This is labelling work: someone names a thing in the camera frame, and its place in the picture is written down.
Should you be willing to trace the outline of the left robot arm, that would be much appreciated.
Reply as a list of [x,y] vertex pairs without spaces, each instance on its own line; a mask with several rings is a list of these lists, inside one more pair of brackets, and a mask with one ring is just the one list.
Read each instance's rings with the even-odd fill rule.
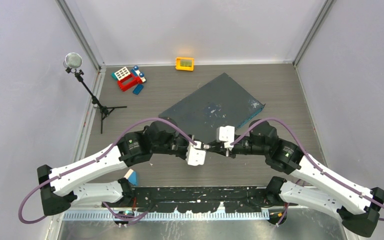
[[150,125],[140,131],[125,130],[99,152],[69,165],[37,168],[43,214],[60,214],[74,205],[90,202],[118,203],[128,207],[133,193],[126,180],[91,183],[105,174],[148,162],[154,154],[174,155],[189,165],[200,165],[202,142],[177,127],[171,119],[149,118]]

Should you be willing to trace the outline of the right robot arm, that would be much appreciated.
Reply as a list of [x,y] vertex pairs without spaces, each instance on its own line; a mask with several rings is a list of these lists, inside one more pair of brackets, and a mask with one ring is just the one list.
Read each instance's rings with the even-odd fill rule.
[[272,169],[303,180],[317,190],[274,176],[265,198],[271,205],[292,203],[332,216],[350,232],[370,238],[380,220],[384,190],[358,185],[317,161],[299,142],[279,138],[277,129],[262,119],[249,125],[249,135],[237,135],[232,126],[221,126],[216,140],[204,149],[234,158],[237,155],[260,155]]

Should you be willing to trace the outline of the dark grey network switch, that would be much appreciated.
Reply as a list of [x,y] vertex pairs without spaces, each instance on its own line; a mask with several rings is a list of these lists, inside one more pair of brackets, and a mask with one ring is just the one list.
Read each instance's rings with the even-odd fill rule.
[[265,107],[227,73],[222,73],[159,114],[204,143],[216,140],[220,126],[241,128]]

